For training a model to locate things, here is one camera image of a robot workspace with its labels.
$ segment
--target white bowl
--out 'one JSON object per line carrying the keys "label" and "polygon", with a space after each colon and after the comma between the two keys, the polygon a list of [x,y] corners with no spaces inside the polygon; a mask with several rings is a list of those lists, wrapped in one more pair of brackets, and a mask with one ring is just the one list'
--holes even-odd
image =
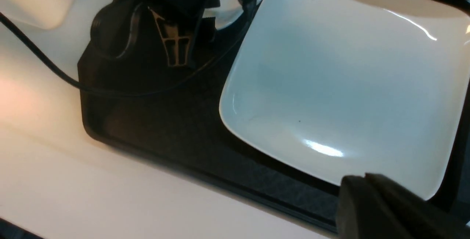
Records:
{"label": "white bowl", "polygon": [[226,127],[339,185],[442,182],[470,77],[470,18],[432,0],[264,0],[220,100]]}

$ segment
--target black plastic piece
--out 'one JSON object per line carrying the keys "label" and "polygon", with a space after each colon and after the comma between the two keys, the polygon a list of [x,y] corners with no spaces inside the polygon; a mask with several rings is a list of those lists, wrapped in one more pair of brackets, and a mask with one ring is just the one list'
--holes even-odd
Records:
{"label": "black plastic piece", "polygon": [[[141,20],[133,53],[119,63],[99,57],[90,47],[86,49],[78,64],[81,82],[139,92],[167,87],[191,72],[167,67],[153,16],[145,13]],[[195,60],[201,63],[212,58],[232,42],[243,25],[241,18],[218,31],[217,41],[210,46],[196,44]],[[111,42],[122,42],[122,38]],[[185,85],[155,97],[124,100],[81,93],[86,131],[123,152],[335,232],[339,187],[257,151],[232,135],[220,120],[218,102],[238,47]]]}
{"label": "black plastic piece", "polygon": [[381,174],[346,176],[336,224],[341,239],[468,239],[470,228]]}

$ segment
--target white countertop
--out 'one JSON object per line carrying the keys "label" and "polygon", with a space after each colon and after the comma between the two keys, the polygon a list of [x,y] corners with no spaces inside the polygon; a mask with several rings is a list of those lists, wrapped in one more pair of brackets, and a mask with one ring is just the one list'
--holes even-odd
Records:
{"label": "white countertop", "polygon": [[[109,2],[76,0],[54,30],[19,26],[77,78],[91,21]],[[96,142],[84,131],[79,91],[3,26],[0,142],[0,218],[46,239],[325,238],[315,227]]]}

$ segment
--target black tray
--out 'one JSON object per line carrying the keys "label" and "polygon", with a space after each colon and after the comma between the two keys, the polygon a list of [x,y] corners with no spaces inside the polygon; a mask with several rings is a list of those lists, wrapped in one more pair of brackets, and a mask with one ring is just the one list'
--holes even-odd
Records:
{"label": "black tray", "polygon": [[[230,40],[244,23],[240,19],[233,27],[220,31],[217,40]],[[119,46],[116,43],[123,43],[128,28],[124,24],[113,27],[108,42]],[[212,49],[226,45],[217,42]],[[112,99],[81,93],[85,130],[92,138],[126,153],[170,166],[336,232],[337,186],[268,157],[222,124],[218,102],[239,45],[214,67],[154,97]],[[79,79],[94,87],[145,92],[168,85],[168,76],[190,73],[168,68],[163,54],[153,17],[146,12],[132,55],[121,61],[107,61],[89,45],[78,63]],[[467,149],[465,144],[453,152],[449,162],[452,170],[448,170],[442,188],[431,200],[466,221],[470,219],[470,188],[464,181],[470,172],[470,156],[464,155]]]}

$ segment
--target cord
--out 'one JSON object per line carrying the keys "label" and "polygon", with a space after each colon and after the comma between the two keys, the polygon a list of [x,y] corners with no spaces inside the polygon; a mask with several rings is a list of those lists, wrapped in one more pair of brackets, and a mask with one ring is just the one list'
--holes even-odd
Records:
{"label": "cord", "polygon": [[72,85],[82,92],[89,93],[92,95],[97,95],[101,97],[112,97],[112,98],[139,98],[139,97],[149,97],[156,94],[160,94],[163,92],[167,92],[169,90],[173,90],[184,83],[188,82],[189,80],[193,79],[196,75],[200,74],[204,70],[207,70],[210,66],[215,65],[216,63],[220,62],[220,60],[227,55],[227,53],[232,50],[232,48],[245,36],[248,28],[250,27],[251,21],[254,17],[255,9],[256,9],[256,0],[245,0],[242,2],[243,11],[245,17],[247,18],[245,25],[243,26],[242,30],[238,33],[235,37],[235,40],[228,45],[228,47],[223,50],[219,55],[213,57],[212,59],[208,60],[202,67],[198,70],[193,72],[187,78],[183,79],[181,82],[171,86],[164,88],[162,90],[154,90],[149,92],[143,93],[123,93],[116,90],[103,90],[100,88],[89,87],[87,85],[83,85],[82,83],[74,80],[72,77],[67,75],[64,71],[62,71],[57,65],[55,65],[18,27],[12,23],[3,13],[0,12],[0,21],[2,22],[8,30],[10,30],[18,39],[24,43],[34,55],[39,58],[44,65],[46,65],[54,74],[56,74],[59,78],[67,82],[69,85]]}

